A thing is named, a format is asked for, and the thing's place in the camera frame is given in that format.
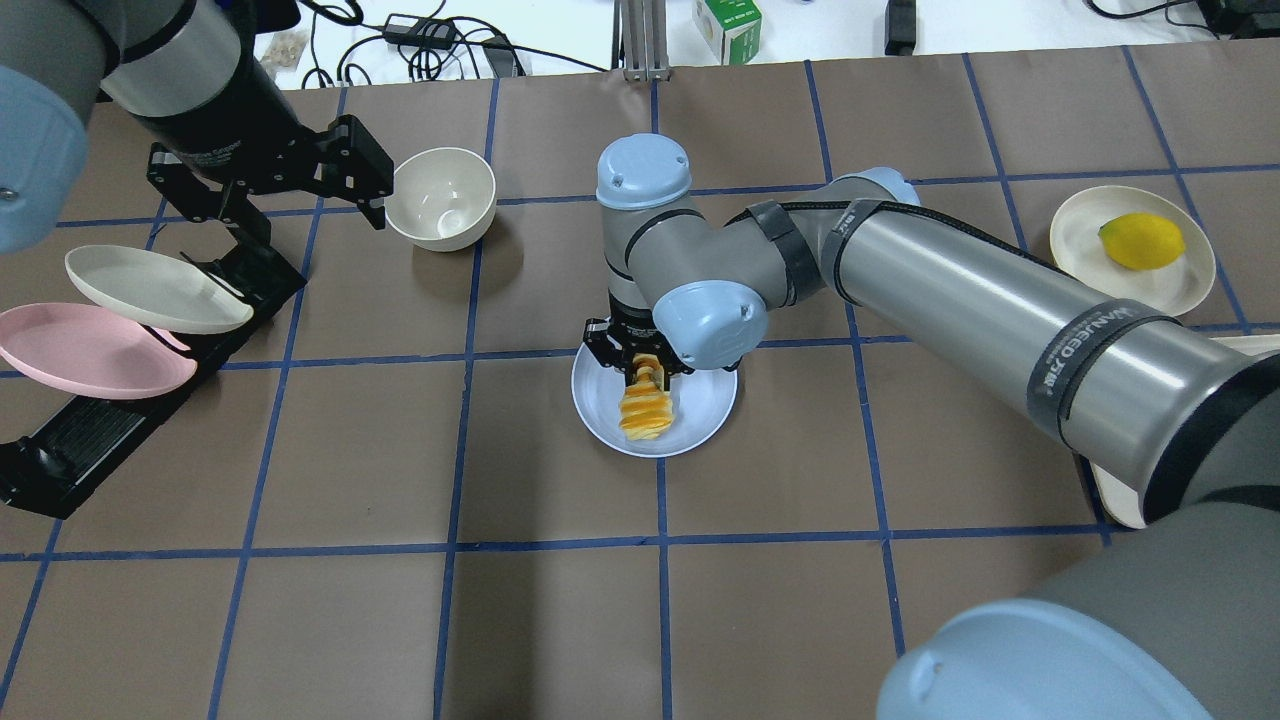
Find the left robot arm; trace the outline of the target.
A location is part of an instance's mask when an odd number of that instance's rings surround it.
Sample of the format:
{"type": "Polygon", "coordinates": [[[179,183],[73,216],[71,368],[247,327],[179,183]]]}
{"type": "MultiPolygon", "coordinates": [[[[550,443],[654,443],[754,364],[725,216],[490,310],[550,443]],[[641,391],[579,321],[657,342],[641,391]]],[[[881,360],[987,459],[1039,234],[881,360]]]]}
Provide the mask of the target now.
{"type": "Polygon", "coordinates": [[[100,94],[195,173],[282,188],[271,164],[311,140],[253,55],[251,1],[5,1],[3,251],[54,229],[88,154],[100,94]]]}

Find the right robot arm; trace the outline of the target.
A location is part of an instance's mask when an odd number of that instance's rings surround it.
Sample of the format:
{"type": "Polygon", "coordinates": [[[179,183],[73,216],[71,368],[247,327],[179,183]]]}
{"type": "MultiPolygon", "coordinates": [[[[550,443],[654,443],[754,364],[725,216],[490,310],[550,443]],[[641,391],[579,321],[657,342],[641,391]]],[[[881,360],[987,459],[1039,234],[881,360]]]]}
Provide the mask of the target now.
{"type": "Polygon", "coordinates": [[[1277,355],[1249,356],[922,208],[890,168],[722,228],[662,135],[596,164],[611,320],[630,372],[730,369],[768,314],[829,287],[1128,483],[1146,528],[1012,600],[957,615],[890,670],[879,719],[1275,719],[1277,355]]]}

